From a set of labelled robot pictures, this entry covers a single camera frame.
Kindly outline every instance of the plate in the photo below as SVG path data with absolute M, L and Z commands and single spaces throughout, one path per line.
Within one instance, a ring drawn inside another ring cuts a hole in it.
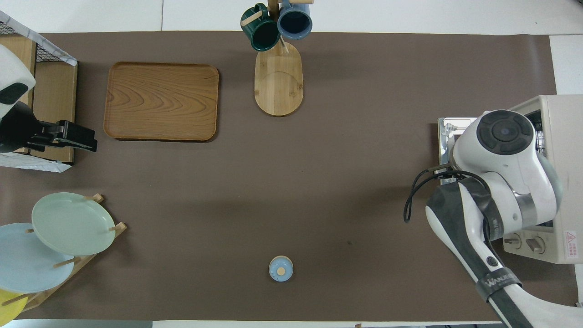
M 34 233 L 26 233 L 32 227 L 29 223 L 0 226 L 1 289 L 41 292 L 60 285 L 73 271 L 73 263 L 52 267 L 71 257 L 50 249 Z
M 0 304 L 20 295 L 0 289 Z M 0 306 L 0 327 L 14 320 L 22 312 L 28 300 L 29 298 L 25 297 L 12 304 Z
M 72 256 L 97 254 L 115 238 L 111 215 L 93 200 L 73 193 L 41 198 L 33 208 L 33 227 L 48 247 Z
M 287 256 L 279 255 L 269 263 L 269 275 L 278 282 L 287 281 L 292 277 L 293 263 Z

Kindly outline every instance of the brown table surface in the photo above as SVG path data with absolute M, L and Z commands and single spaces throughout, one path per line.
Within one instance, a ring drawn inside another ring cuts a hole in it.
M 30 222 L 58 191 L 99 192 L 129 229 L 27 318 L 497 320 L 435 237 L 415 174 L 437 163 L 438 117 L 478 116 L 554 94 L 546 36 L 313 33 L 295 41 L 305 94 L 288 117 L 255 104 L 242 32 L 48 34 L 79 64 L 77 116 L 97 153 L 58 173 L 0 168 L 0 222 Z M 220 72 L 210 142 L 117 141 L 103 131 L 118 61 Z M 577 298 L 573 266 L 505 254 L 524 288 Z M 295 267 L 276 283 L 269 261 Z

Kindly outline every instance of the mug handle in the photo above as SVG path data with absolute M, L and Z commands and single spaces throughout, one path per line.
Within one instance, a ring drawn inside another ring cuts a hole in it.
M 261 13 L 262 13 L 261 19 L 269 18 L 269 11 L 268 11 L 267 6 L 265 4 L 256 4 L 255 9 L 261 10 Z

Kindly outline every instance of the mint green plate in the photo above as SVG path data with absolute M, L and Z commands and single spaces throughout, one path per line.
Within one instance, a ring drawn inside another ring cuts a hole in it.
M 57 252 L 85 256 L 111 245 L 115 231 L 111 215 L 93 200 L 73 193 L 55 193 L 41 198 L 33 208 L 34 233 Z

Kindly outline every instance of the blue mug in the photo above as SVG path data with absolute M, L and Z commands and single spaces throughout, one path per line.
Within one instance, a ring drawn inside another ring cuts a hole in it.
M 290 4 L 283 0 L 283 6 L 278 19 L 279 33 L 291 40 L 299 40 L 308 36 L 312 31 L 310 5 Z

